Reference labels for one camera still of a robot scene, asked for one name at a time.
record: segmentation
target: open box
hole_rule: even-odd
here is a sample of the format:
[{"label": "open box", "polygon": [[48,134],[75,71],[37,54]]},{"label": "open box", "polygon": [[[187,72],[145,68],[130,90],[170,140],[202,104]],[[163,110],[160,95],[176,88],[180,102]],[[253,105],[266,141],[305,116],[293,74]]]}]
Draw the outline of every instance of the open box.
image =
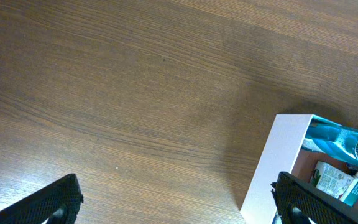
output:
[{"label": "open box", "polygon": [[345,162],[327,154],[301,150],[303,139],[312,120],[328,124],[332,121],[313,114],[278,114],[267,138],[252,182],[240,213],[246,223],[272,223],[277,211],[270,193],[270,184],[278,173],[286,171],[309,182],[317,161],[323,161],[348,172]]}]

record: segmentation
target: white bottle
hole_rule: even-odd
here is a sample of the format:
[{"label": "white bottle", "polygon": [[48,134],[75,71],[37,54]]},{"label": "white bottle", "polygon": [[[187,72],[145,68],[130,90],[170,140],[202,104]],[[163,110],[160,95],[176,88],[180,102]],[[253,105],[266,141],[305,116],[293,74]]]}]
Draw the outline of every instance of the white bottle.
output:
[{"label": "white bottle", "polygon": [[346,189],[343,195],[339,198],[340,201],[353,206],[358,199],[358,172],[355,174],[354,179],[350,186]]}]

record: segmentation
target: blue bottle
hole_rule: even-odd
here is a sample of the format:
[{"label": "blue bottle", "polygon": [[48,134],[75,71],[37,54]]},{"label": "blue bottle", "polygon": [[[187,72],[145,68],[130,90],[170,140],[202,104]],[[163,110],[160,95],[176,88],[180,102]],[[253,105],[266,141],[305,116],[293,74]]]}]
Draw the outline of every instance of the blue bottle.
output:
[{"label": "blue bottle", "polygon": [[335,124],[311,123],[302,149],[323,152],[358,166],[358,130]]}]

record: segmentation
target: brown wood grain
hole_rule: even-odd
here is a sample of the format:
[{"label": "brown wood grain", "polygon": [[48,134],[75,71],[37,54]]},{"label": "brown wood grain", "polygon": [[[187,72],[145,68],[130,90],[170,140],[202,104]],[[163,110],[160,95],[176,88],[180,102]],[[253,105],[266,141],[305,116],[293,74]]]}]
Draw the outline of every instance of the brown wood grain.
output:
[{"label": "brown wood grain", "polygon": [[358,128],[358,2],[0,1],[0,209],[74,172],[77,223],[243,223],[277,113]]}]

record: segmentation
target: black object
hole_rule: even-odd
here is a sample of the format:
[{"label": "black object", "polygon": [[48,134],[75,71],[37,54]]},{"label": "black object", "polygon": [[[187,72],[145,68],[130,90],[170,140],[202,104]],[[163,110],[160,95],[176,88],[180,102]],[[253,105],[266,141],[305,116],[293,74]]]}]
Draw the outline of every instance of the black object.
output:
[{"label": "black object", "polygon": [[272,183],[273,198],[284,224],[356,223],[358,210],[287,172]]},{"label": "black object", "polygon": [[74,223],[84,198],[75,174],[68,174],[0,211],[0,223]]}]

